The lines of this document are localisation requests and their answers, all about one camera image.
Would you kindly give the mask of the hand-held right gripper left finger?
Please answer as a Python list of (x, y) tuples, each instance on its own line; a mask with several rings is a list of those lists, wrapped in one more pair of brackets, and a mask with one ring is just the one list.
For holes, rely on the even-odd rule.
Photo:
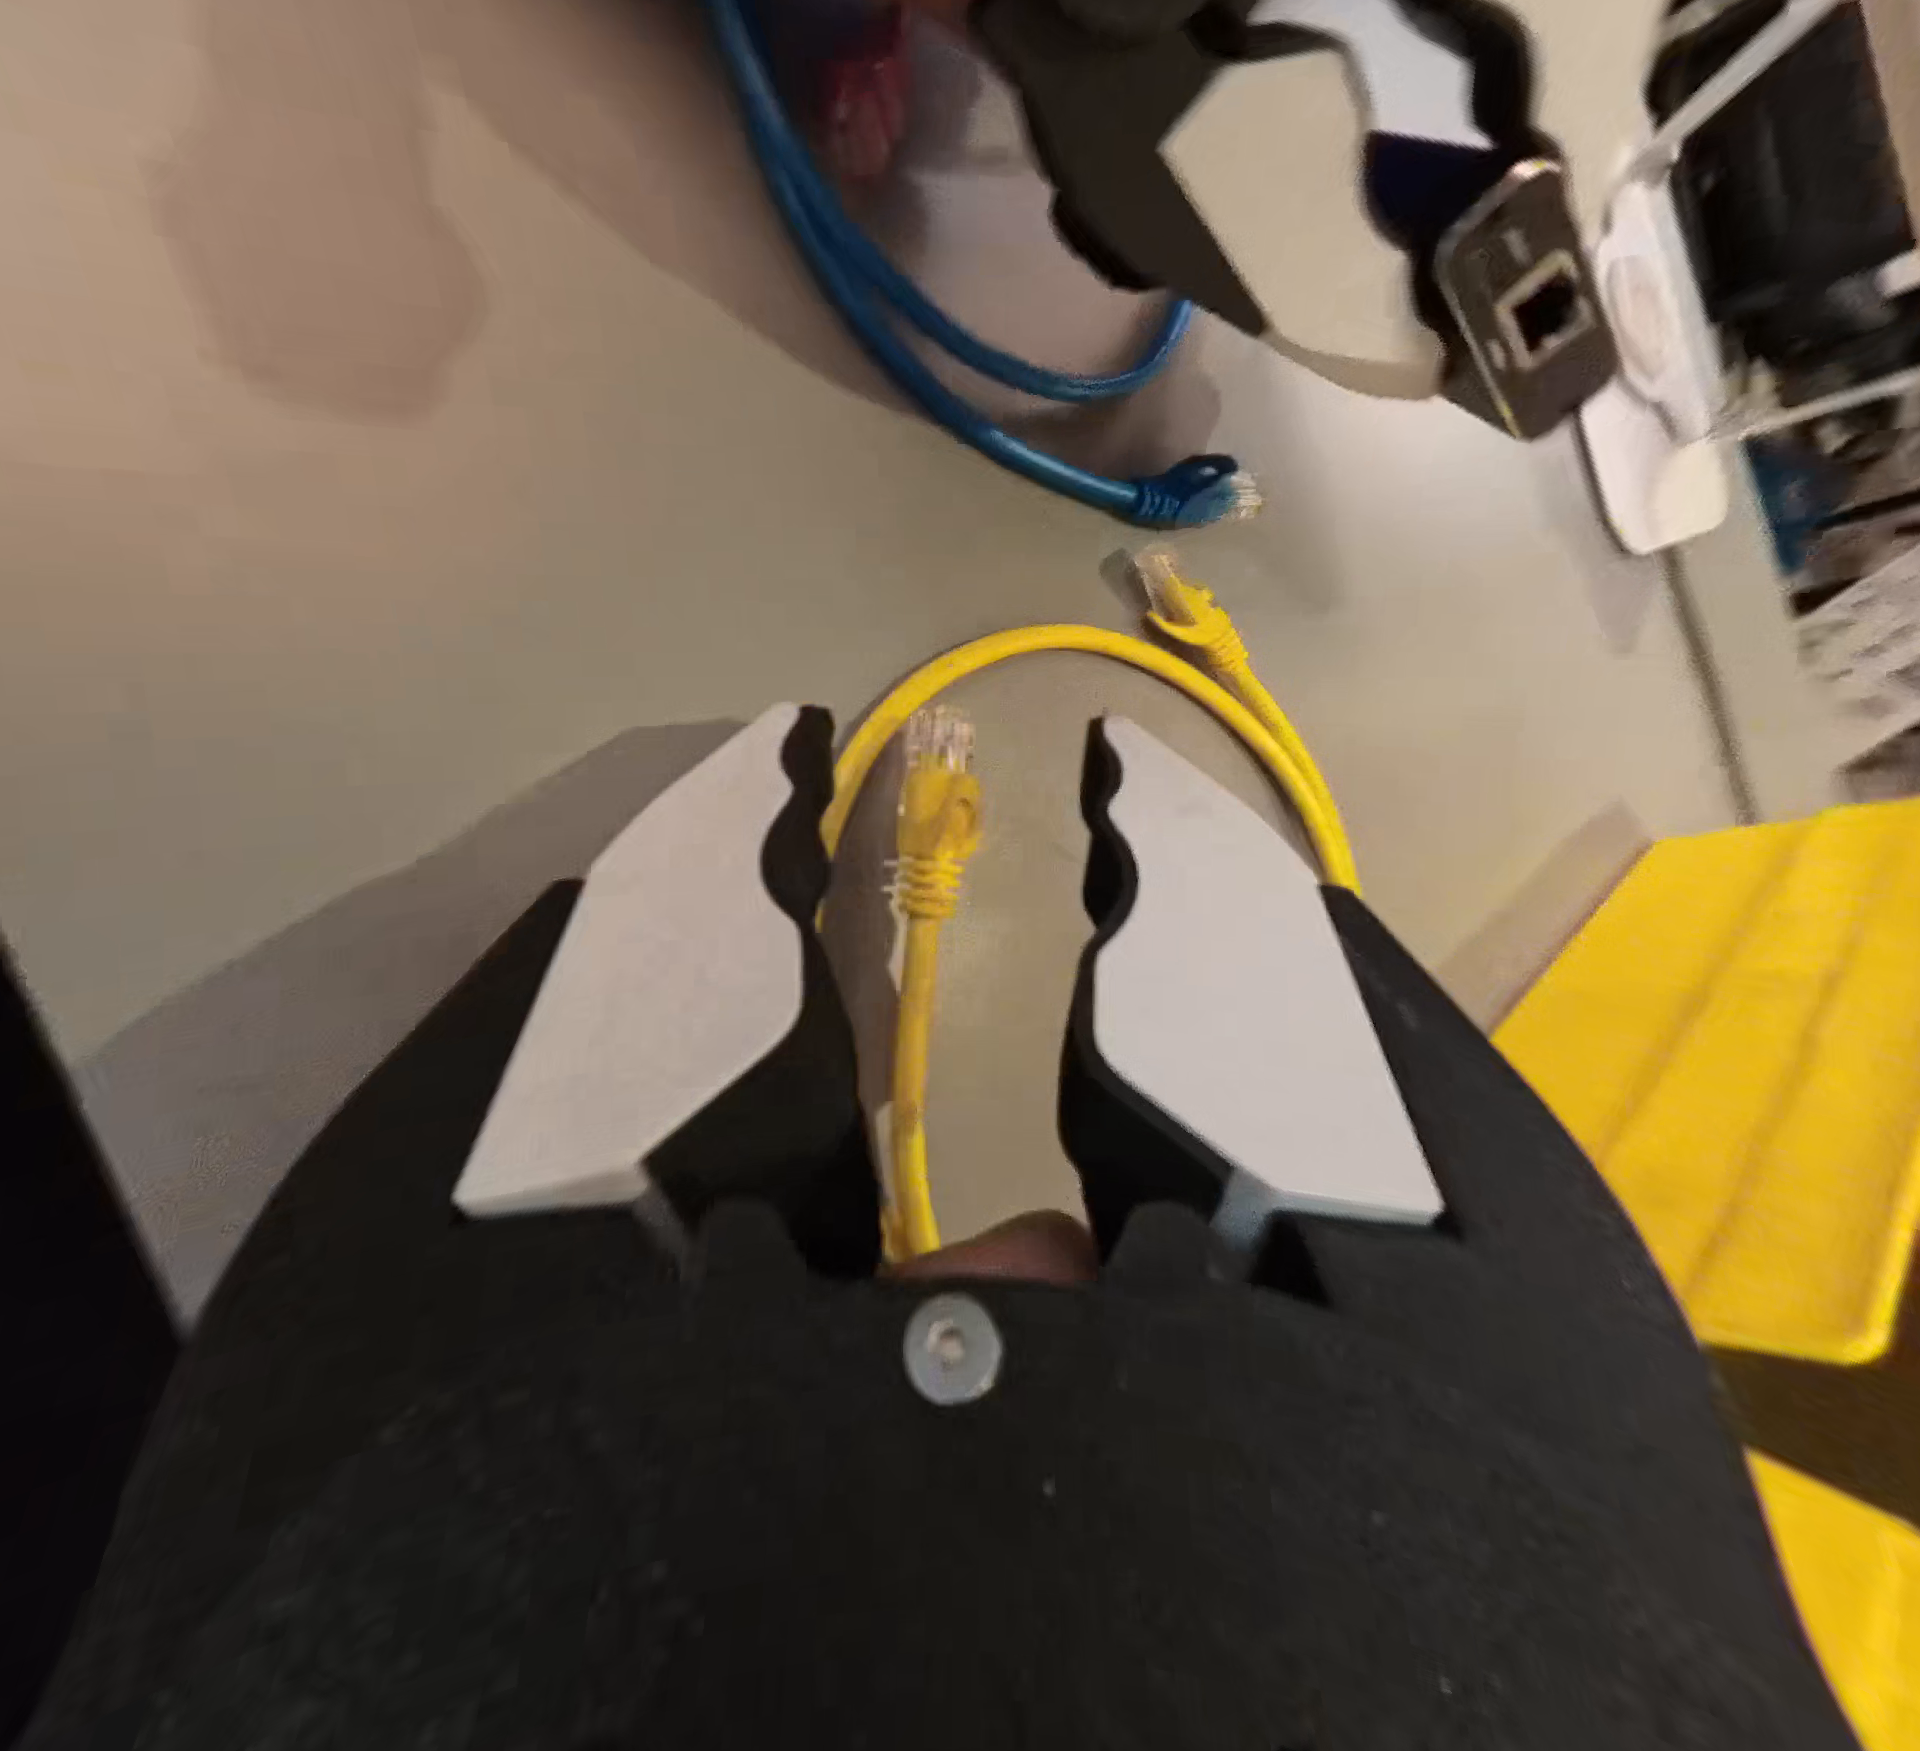
[(878, 1170), (819, 932), (833, 796), (833, 716), (781, 704), (606, 844), (453, 1188), (458, 1212), (629, 1210), (687, 1250), (747, 1200), (812, 1270), (877, 1270)]

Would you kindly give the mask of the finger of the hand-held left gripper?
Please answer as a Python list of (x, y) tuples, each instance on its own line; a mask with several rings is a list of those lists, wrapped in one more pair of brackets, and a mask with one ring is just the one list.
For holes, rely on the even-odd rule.
[(1447, 350), (1365, 194), (1371, 120), (1351, 57), (1325, 43), (1221, 71), (1162, 154), (1266, 346), (1348, 392), (1429, 400)]
[(1541, 118), (1542, 53), (1495, 0), (1255, 0), (1261, 43), (1293, 49), (1250, 73), (1250, 122), (1320, 152), (1365, 134), (1563, 164)]

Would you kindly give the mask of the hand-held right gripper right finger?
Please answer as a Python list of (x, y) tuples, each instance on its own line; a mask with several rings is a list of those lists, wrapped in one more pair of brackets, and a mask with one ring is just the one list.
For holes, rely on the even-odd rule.
[(1306, 856), (1127, 716), (1093, 722), (1079, 806), (1058, 1132), (1101, 1256), (1148, 1206), (1244, 1264), (1279, 1218), (1431, 1230), (1442, 1190)]

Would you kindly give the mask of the black ethernet port adapter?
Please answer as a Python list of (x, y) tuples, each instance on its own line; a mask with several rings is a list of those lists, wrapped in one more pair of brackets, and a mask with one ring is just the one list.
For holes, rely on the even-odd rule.
[(1620, 350), (1561, 162), (1372, 132), (1360, 168), (1442, 344), (1450, 404), (1537, 442), (1616, 380)]

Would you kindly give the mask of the yellow plastic bin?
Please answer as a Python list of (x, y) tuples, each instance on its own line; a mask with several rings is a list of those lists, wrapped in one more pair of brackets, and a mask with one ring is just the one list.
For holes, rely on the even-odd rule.
[(1502, 1020), (1726, 1382), (1866, 1748), (1919, 1744), (1919, 804), (1653, 846)]

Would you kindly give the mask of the white stand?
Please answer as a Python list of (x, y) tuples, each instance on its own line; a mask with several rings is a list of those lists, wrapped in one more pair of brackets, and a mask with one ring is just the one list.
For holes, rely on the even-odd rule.
[(1728, 3), (1656, 57), (1594, 244), (1618, 376), (1578, 416), (1631, 556), (1715, 532), (1747, 448), (1916, 406), (1916, 206), (1862, 5)]

